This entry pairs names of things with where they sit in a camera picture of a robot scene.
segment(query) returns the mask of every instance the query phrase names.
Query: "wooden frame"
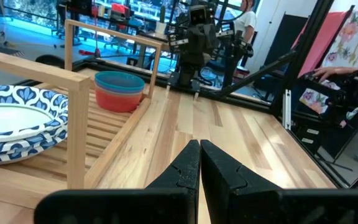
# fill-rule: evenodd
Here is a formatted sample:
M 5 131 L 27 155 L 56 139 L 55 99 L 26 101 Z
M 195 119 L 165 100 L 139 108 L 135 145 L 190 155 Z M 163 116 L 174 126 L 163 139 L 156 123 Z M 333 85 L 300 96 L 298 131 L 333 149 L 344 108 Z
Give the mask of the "wooden frame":
M 92 82 L 94 77 L 81 75 L 71 71 L 73 26 L 82 26 L 122 38 L 132 39 L 141 44 L 151 45 L 157 49 L 152 73 L 153 81 L 150 82 L 149 91 L 144 94 L 142 102 L 138 108 L 132 114 L 126 114 L 126 119 L 120 121 L 122 125 L 120 127 L 114 127 L 117 131 L 111 141 L 108 142 L 103 140 L 104 142 L 107 142 L 107 146 L 100 150 L 97 156 L 93 157 L 94 162 L 91 165 L 87 161 L 89 160 L 89 157 L 87 156 L 90 153 L 87 148 L 87 142 L 89 138 L 92 138 L 89 133 L 90 129 L 93 131 L 93 134 L 102 134 L 103 132 L 94 129 L 95 122 L 93 120 L 88 120 L 88 118 L 95 119 L 95 117 L 99 116 L 99 119 L 104 119 L 104 121 L 106 121 L 105 119 L 108 119 L 109 116 L 113 117 L 118 115 L 117 113 L 109 114 L 110 112 L 102 111 L 102 109 L 98 108 L 94 101 L 94 82 Z M 160 58 L 160 43 L 71 20 L 66 20 L 66 31 L 66 70 L 0 53 L 0 70 L 43 82 L 37 87 L 53 89 L 60 93 L 67 94 L 69 98 L 67 143 L 62 142 L 57 145 L 58 148 L 48 149 L 41 153 L 40 156 L 35 156 L 22 162 L 0 167 L 0 201 L 28 208 L 35 208 L 44 196 L 54 191 L 61 189 L 97 187 L 99 181 L 115 158 L 118 150 L 124 145 L 126 139 L 150 105 L 154 91 L 154 82 L 157 76 L 158 61 Z M 64 181 L 48 179 L 45 178 L 44 174 L 39 174 L 37 169 L 42 169 L 46 165 L 37 163 L 37 161 L 41 161 L 40 159 L 45 156 L 52 156 L 56 160 L 66 162 L 64 166 L 62 166 L 65 168 L 64 171 L 66 175 Z M 26 170 L 27 168 L 34 168 L 31 174 Z

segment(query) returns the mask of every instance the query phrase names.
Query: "floral fabric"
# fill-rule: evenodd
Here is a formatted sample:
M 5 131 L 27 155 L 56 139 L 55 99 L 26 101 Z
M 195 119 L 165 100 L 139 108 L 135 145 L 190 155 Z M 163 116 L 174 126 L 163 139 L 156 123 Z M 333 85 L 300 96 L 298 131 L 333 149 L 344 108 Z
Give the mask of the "floral fabric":
M 341 28 L 329 53 L 323 60 L 322 67 L 358 68 L 358 10 L 352 13 Z M 322 84 L 334 89 L 338 88 L 335 83 L 330 83 L 329 81 L 324 81 Z M 325 103 L 327 99 L 327 96 L 317 91 L 306 89 L 300 101 L 318 114 L 322 114 L 328 109 L 328 105 Z M 352 119 L 357 113 L 358 108 L 352 112 L 348 112 L 346 119 Z M 346 121 L 343 121 L 341 126 L 344 127 L 345 125 Z

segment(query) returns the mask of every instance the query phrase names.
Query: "blue bowl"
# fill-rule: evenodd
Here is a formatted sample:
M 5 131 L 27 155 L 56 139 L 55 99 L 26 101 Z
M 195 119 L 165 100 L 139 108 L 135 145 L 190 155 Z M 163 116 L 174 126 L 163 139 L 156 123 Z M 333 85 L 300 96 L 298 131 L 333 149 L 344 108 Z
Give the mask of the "blue bowl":
M 143 79 L 124 72 L 98 72 L 94 77 L 99 87 L 117 93 L 138 93 L 145 86 Z

